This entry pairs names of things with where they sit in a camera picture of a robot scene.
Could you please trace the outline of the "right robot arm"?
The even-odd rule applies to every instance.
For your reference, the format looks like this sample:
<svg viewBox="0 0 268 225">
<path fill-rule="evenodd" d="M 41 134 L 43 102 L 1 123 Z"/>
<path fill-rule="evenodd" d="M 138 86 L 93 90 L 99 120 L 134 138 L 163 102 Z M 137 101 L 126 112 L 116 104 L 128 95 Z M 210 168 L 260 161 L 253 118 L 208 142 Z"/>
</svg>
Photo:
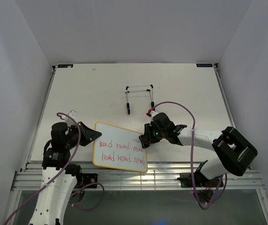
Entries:
<svg viewBox="0 0 268 225">
<path fill-rule="evenodd" d="M 200 147 L 216 153 L 216 158 L 200 163 L 193 175 L 185 178 L 189 187 L 217 183 L 217 177 L 228 173 L 242 176 L 258 155 L 257 149 L 234 127 L 222 131 L 192 129 L 175 125 L 163 112 L 155 112 L 150 118 L 139 136 L 144 149 L 165 139 L 170 144 Z"/>
</svg>

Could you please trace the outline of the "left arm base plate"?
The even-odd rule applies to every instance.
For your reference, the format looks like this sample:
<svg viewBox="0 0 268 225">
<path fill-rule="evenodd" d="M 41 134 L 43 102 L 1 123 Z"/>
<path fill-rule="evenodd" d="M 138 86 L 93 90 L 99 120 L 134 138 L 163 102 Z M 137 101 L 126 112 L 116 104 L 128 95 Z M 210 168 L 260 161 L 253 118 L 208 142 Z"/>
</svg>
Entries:
<svg viewBox="0 0 268 225">
<path fill-rule="evenodd" d="M 88 184 L 97 183 L 98 174 L 97 173 L 79 173 L 76 175 L 77 183 L 75 189 L 80 189 Z"/>
</svg>

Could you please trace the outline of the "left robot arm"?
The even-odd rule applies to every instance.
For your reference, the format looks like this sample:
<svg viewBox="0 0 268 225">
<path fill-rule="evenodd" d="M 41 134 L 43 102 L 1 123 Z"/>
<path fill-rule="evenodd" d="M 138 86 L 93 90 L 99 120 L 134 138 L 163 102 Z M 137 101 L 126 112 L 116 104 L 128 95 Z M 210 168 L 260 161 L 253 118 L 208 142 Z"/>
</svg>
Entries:
<svg viewBox="0 0 268 225">
<path fill-rule="evenodd" d="M 81 167 L 70 162 L 71 149 L 87 146 L 101 133 L 82 122 L 52 125 L 51 139 L 46 143 L 42 162 L 42 183 L 37 203 L 29 221 L 31 225 L 61 225 L 74 187 L 83 183 Z"/>
</svg>

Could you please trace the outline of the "yellow framed whiteboard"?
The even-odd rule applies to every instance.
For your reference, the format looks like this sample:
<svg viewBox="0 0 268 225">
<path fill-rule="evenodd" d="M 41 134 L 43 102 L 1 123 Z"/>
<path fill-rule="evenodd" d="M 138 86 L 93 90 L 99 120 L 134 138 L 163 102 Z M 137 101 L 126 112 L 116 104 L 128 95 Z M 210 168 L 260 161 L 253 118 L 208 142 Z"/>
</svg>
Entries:
<svg viewBox="0 0 268 225">
<path fill-rule="evenodd" d="M 148 171 L 147 152 L 139 140 L 141 133 L 99 121 L 95 130 L 102 133 L 93 145 L 95 166 L 139 173 Z"/>
</svg>

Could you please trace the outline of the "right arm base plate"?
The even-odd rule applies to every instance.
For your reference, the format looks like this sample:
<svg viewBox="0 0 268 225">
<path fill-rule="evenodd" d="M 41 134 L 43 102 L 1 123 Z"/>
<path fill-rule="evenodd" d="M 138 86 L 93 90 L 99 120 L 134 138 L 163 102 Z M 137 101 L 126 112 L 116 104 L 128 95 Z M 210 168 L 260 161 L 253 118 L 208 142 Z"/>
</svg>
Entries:
<svg viewBox="0 0 268 225">
<path fill-rule="evenodd" d="M 202 174 L 194 174 L 195 179 L 195 186 L 197 188 L 204 187 L 204 188 L 215 188 L 217 187 L 219 183 L 219 177 L 215 177 L 211 180 L 207 179 Z M 182 188 L 192 188 L 193 187 L 193 181 L 191 173 L 181 173 L 179 177 L 177 178 L 178 181 L 180 181 L 180 185 Z"/>
</svg>

